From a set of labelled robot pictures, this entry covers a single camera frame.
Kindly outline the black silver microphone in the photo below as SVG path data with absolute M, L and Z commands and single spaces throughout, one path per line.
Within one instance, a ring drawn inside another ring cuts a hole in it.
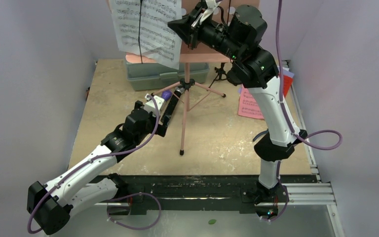
M 166 106 L 166 109 L 164 110 L 163 115 L 172 115 L 173 114 L 183 92 L 184 92 L 183 86 L 180 85 L 180 86 L 177 86 L 175 88 L 173 95 L 169 99 L 169 103 Z

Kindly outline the purple toy microphone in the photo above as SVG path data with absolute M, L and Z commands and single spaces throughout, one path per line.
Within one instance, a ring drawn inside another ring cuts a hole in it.
M 163 91 L 161 94 L 161 98 L 166 102 L 168 101 L 173 95 L 173 92 L 170 90 Z

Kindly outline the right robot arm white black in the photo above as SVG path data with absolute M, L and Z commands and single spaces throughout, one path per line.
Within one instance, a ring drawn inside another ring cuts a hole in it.
M 243 85 L 257 102 L 268 127 L 268 134 L 254 146 L 261 160 L 257 194 L 264 201 L 271 200 L 277 193 L 278 163 L 294 152 L 307 132 L 296 125 L 286 104 L 273 55 L 260 47 L 267 29 L 261 12 L 255 6 L 240 5 L 225 25 L 212 19 L 212 8 L 202 0 L 167 25 L 189 49 L 202 43 L 230 59 L 229 81 Z

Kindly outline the lavender sheet music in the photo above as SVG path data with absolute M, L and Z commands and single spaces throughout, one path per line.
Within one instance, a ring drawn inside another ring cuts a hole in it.
M 293 77 L 295 75 L 294 73 L 290 72 L 288 68 L 283 67 L 283 71 L 284 71 L 284 75 L 287 75 L 287 76 L 288 75 L 293 75 Z

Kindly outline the black tripod mic stand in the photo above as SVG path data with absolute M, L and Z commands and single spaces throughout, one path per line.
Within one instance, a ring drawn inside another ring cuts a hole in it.
M 225 67 L 225 62 L 222 62 L 220 64 L 220 67 L 215 67 L 214 70 L 215 70 L 215 73 L 216 73 L 216 76 L 215 78 L 212 80 L 212 82 L 210 83 L 210 85 L 208 86 L 209 88 L 211 88 L 211 86 L 214 84 L 214 82 L 216 81 L 226 81 L 227 80 L 227 73 L 224 69 Z

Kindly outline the pink sheet music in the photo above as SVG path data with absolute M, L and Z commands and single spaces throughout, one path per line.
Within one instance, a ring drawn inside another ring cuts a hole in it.
M 256 100 L 244 86 L 241 86 L 239 90 L 237 114 L 246 118 L 264 119 Z

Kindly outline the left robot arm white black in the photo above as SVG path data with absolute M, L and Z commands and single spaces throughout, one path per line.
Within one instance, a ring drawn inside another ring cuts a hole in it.
M 98 202 L 121 202 L 132 197 L 118 174 L 93 185 L 89 182 L 143 148 L 155 135 L 165 135 L 164 126 L 159 123 L 164 103 L 155 95 L 147 95 L 145 103 L 136 101 L 125 122 L 107 134 L 83 160 L 50 181 L 32 183 L 27 195 L 27 232 L 52 235 L 74 215 Z

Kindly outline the red sheet music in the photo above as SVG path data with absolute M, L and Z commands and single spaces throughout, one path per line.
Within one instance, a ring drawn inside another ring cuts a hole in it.
M 287 96 L 290 88 L 291 88 L 291 85 L 293 83 L 293 75 L 285 75 L 284 76 L 284 83 L 283 83 L 283 95 L 284 97 Z

